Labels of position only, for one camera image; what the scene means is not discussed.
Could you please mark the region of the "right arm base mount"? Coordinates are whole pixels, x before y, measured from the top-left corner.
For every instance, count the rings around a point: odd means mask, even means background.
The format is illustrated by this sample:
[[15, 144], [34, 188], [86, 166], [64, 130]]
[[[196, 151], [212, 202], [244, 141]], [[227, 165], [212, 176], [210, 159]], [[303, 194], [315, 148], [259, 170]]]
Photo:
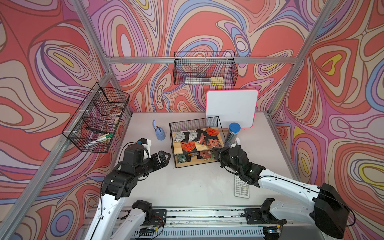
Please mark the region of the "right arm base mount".
[[287, 223], [287, 220], [279, 220], [275, 218], [270, 212], [271, 205], [274, 201], [274, 198], [267, 198], [260, 208], [244, 209], [244, 213], [241, 214], [241, 216], [246, 218], [248, 225], [285, 225]]

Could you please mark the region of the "red tea bag black edge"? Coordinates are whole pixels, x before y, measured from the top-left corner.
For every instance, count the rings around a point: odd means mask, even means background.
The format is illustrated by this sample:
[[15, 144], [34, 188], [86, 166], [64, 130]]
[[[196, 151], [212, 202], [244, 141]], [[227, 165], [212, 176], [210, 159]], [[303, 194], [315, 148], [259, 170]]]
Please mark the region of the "red tea bag black edge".
[[207, 141], [207, 146], [209, 148], [209, 150], [213, 149], [213, 148], [222, 148], [223, 145], [221, 143], [221, 141], [219, 139], [209, 139]]

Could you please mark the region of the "white patterned tea bag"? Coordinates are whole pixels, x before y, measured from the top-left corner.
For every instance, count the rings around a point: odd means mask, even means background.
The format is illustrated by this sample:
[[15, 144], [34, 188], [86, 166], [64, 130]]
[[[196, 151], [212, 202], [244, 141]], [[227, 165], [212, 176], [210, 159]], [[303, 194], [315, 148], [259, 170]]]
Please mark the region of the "white patterned tea bag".
[[188, 143], [189, 136], [190, 136], [190, 132], [175, 132], [174, 142]]

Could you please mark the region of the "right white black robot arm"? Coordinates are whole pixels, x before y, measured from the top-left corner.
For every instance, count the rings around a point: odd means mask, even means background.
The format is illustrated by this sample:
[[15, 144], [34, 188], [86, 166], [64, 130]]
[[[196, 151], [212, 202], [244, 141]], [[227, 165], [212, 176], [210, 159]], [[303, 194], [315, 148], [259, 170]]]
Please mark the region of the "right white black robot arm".
[[295, 204], [267, 201], [268, 216], [312, 224], [332, 238], [344, 238], [345, 230], [349, 227], [349, 215], [354, 212], [333, 186], [306, 184], [276, 174], [250, 162], [247, 153], [239, 145], [213, 148], [212, 153], [221, 168], [248, 185], [272, 190], [296, 201]]

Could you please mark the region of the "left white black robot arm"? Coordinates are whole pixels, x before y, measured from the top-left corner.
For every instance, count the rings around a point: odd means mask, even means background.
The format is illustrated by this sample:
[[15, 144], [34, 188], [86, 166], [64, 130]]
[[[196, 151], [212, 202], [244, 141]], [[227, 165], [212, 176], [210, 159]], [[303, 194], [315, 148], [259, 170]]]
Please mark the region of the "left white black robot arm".
[[104, 178], [100, 201], [85, 236], [87, 240], [130, 240], [135, 231], [153, 218], [153, 205], [137, 200], [119, 228], [114, 231], [118, 216], [139, 179], [168, 166], [171, 154], [151, 154], [151, 143], [142, 140], [127, 145], [123, 159]]

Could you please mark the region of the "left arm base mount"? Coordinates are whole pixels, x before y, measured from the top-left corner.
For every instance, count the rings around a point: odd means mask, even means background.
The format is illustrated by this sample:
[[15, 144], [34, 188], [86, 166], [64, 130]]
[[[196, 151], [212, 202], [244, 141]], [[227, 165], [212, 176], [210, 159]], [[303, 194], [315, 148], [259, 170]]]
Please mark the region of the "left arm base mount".
[[165, 225], [167, 221], [167, 210], [166, 209], [159, 209], [159, 210], [152, 210], [152, 213], [150, 214], [150, 217], [148, 219], [145, 219], [144, 223], [141, 224], [141, 226], [163, 226]]

